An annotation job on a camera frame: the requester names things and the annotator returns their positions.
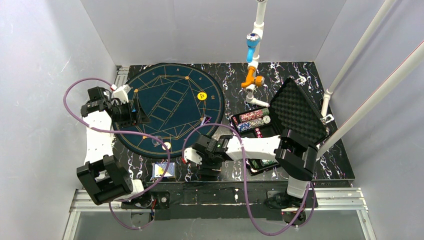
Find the yellow big blind button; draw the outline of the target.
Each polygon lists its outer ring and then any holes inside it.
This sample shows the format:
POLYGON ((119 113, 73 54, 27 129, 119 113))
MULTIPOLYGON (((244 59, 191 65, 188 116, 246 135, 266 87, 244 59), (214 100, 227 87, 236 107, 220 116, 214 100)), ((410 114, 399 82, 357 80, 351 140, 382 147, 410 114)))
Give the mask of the yellow big blind button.
POLYGON ((206 93, 206 92, 199 92, 199 93, 197 94, 197 99, 198 99, 199 101, 205 101, 207 98, 208 98, 208 95, 207 95, 207 93, 206 93))

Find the clear dealer button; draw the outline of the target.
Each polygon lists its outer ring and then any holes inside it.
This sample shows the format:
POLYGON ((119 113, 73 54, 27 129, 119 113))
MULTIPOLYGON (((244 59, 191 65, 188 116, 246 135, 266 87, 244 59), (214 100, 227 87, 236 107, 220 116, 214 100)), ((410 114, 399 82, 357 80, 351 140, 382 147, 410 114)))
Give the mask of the clear dealer button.
POLYGON ((163 138, 160 135, 156 135, 151 141, 154 147, 158 147, 162 145, 161 142, 163 142, 163 138))

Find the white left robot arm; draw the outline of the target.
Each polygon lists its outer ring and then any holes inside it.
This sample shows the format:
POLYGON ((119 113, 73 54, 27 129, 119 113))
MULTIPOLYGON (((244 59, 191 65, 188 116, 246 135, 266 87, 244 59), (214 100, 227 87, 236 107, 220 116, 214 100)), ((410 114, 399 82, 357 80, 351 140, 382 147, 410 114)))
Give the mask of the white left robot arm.
POLYGON ((103 87, 90 88, 89 100, 82 105, 80 113, 88 124, 86 129, 87 150, 83 166, 76 174, 91 200, 96 205, 111 201, 130 201, 144 191, 141 180, 133 180, 129 172, 113 154, 113 125, 122 128, 149 121, 139 98, 130 100, 130 87, 114 86, 111 95, 103 87))

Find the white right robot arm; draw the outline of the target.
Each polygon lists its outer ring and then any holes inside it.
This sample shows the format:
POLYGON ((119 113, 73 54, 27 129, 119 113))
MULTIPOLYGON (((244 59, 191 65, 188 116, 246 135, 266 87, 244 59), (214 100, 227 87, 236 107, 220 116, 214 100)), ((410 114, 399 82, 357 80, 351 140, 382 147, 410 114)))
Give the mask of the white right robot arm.
POLYGON ((215 140, 201 135, 183 154, 185 160, 210 167, 242 159, 274 161, 289 175, 286 193, 301 199, 313 179, 318 148, 299 133, 286 129, 280 135, 262 138, 222 135, 215 140))

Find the yellow poker chip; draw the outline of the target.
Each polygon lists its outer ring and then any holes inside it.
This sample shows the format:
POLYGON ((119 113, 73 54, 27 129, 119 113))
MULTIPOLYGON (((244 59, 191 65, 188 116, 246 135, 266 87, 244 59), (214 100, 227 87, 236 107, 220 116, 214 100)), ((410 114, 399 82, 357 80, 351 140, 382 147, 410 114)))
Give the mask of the yellow poker chip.
POLYGON ((171 149, 171 143, 170 142, 165 142, 164 144, 169 150, 171 149))

